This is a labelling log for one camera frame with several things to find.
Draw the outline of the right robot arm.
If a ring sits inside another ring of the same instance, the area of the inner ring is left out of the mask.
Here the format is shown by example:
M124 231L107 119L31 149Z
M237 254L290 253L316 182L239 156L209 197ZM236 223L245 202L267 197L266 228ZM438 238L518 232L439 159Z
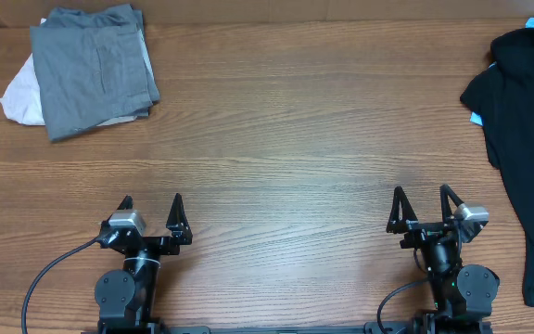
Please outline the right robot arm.
M481 205L469 205L448 185L439 188L441 220L422 223L402 187L394 189L386 231L403 235L400 246L413 250L414 261L426 277L399 287L379 304L376 322L382 332L382 310L397 294L428 284L435 308L413 316L400 332L409 334L491 333L492 303L498 294L499 277L486 266L464 265L462 248L489 222Z

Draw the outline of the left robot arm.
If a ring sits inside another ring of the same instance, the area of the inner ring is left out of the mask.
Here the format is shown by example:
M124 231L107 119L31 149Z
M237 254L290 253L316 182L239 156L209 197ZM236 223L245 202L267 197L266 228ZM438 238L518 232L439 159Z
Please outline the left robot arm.
M147 237L143 215L127 196L102 222L95 241L103 249L124 256L121 269L102 275L95 284L99 333L167 333L164 322L152 315L160 258L177 255L190 245L193 233L185 217L183 199L176 194L166 222L168 236Z

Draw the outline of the black t-shirt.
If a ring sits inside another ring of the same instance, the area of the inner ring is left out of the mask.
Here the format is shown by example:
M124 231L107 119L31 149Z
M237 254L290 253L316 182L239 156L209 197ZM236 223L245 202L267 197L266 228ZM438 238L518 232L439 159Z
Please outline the black t-shirt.
M499 170L526 237L523 296L534 307L534 28L490 44L491 65L460 100L482 122L489 163Z

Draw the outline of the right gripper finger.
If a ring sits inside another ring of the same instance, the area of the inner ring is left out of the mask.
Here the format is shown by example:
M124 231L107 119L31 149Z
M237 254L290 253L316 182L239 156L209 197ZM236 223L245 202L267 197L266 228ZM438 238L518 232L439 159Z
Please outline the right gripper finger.
M439 194L442 221L449 222L450 220L452 220L453 216L450 202L452 202L456 207L459 207L464 202L456 195L456 193L451 189L448 184L444 184L439 188Z
M396 186L387 227L410 227L417 223L418 218L405 192L401 186Z

